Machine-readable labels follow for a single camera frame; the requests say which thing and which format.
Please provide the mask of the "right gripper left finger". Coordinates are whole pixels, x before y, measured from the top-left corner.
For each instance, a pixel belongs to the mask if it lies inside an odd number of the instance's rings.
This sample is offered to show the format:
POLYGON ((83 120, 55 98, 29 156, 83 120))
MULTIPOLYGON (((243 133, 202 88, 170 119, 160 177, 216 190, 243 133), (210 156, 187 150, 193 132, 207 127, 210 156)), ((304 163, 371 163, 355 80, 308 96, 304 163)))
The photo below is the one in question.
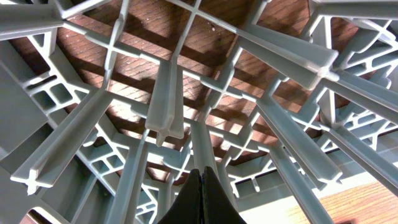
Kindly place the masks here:
POLYGON ((193 169, 171 208, 158 224, 200 224, 201 206, 201 176, 198 169, 193 169))

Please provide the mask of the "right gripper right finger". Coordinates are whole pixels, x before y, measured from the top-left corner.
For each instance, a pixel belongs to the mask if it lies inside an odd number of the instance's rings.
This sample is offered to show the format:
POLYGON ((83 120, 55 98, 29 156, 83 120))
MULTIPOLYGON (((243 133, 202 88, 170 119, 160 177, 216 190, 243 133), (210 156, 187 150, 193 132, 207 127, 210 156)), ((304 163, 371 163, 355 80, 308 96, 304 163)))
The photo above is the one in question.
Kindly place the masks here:
POLYGON ((211 167, 205 166, 201 176, 203 223, 246 224, 224 192, 211 167))

